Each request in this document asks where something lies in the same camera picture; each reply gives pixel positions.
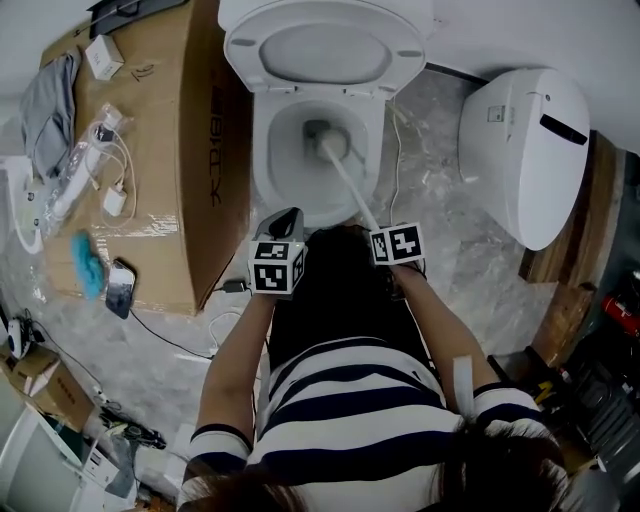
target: wooden board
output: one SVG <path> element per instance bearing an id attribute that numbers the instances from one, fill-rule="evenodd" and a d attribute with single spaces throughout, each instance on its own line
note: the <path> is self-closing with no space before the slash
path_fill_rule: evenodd
<path id="1" fill-rule="evenodd" d="M 548 366 L 559 366 L 570 354 L 571 343 L 589 311 L 594 292 L 592 286 L 572 288 L 558 284 L 531 343 L 531 347 Z"/>
<path id="2" fill-rule="evenodd" d="M 528 283 L 591 281 L 613 199 L 616 148 L 591 132 L 589 156 L 578 198 L 558 237 L 541 251 L 525 250 L 518 274 Z"/>
<path id="3" fill-rule="evenodd" d="M 574 235 L 559 281 L 576 287 L 593 280 L 600 250 L 604 242 L 609 210 L 613 200 L 613 185 L 616 176 L 616 148 L 603 135 L 597 133 L 592 139 L 587 160 L 586 176 L 591 180 L 588 187 L 586 207 L 579 212 L 574 222 Z"/>
<path id="4" fill-rule="evenodd" d="M 553 243 L 542 251 L 525 249 L 518 275 L 527 283 L 555 283 L 560 278 L 565 256 L 571 241 L 576 208 Z"/>

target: wrist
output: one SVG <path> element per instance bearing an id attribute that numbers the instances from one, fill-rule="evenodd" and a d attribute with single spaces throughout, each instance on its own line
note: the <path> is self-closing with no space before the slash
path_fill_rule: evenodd
<path id="1" fill-rule="evenodd" d="M 391 267 L 391 271 L 402 288 L 421 286 L 427 282 L 427 278 L 417 268 L 396 265 Z"/>
<path id="2" fill-rule="evenodd" d="M 250 303 L 255 304 L 259 308 L 273 309 L 275 308 L 277 301 L 278 298 L 275 295 L 256 293 L 251 297 Z"/>

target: label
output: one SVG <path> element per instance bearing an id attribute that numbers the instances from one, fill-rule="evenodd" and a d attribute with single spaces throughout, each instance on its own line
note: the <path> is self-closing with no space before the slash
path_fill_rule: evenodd
<path id="1" fill-rule="evenodd" d="M 504 113 L 506 106 L 500 105 L 498 107 L 489 107 L 489 115 L 487 121 L 490 123 L 504 123 Z"/>
<path id="2" fill-rule="evenodd" d="M 223 132 L 223 91 L 211 87 L 209 123 L 209 178 L 211 179 L 211 206 L 222 204 L 220 185 L 222 183 L 222 132 Z"/>

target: gray marble tile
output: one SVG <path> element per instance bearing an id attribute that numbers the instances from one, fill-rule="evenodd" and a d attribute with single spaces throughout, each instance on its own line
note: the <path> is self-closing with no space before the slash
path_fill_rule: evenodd
<path id="1" fill-rule="evenodd" d="M 528 345 L 553 294 L 552 285 L 526 285 L 518 276 L 522 248 L 460 190 L 457 136 L 464 99 L 475 90 L 465 81 L 423 72 L 397 98 L 406 117 L 398 122 L 403 151 L 394 221 L 420 221 L 427 250 L 427 273 L 434 289 L 478 336 L 488 353 L 505 354 Z M 387 115 L 381 176 L 371 201 L 381 224 L 388 224 L 395 187 L 396 136 Z M 3 181 L 0 198 L 4 201 Z M 251 231 L 269 213 L 253 191 Z M 225 278 L 246 276 L 247 241 Z M 160 430 L 171 444 L 181 424 L 194 424 L 207 364 L 149 335 L 133 318 L 121 321 L 102 302 L 56 295 L 41 257 L 25 255 L 15 234 L 0 255 L 0 289 L 11 313 L 28 307 L 74 357 L 103 384 L 105 393 L 138 420 Z M 210 322 L 226 312 L 242 312 L 247 294 L 214 294 L 196 318 L 141 312 L 153 330 L 194 352 L 208 353 L 214 341 Z M 211 330 L 222 341 L 235 322 L 226 315 Z M 68 364 L 85 389 L 93 382 Z"/>

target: person's arm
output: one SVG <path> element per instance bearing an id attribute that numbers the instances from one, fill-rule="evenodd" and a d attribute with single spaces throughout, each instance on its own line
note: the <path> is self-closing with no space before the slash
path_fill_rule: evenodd
<path id="1" fill-rule="evenodd" d="M 447 403 L 456 404 L 453 388 L 453 360 L 470 355 L 473 360 L 473 387 L 499 382 L 475 336 L 440 300 L 426 279 L 407 267 L 392 268 L 402 287 L 411 312 L 433 358 L 444 388 Z"/>
<path id="2" fill-rule="evenodd" d="M 273 297 L 253 296 L 220 347 L 204 381 L 196 428 L 221 423 L 253 439 L 251 393 L 275 303 Z"/>

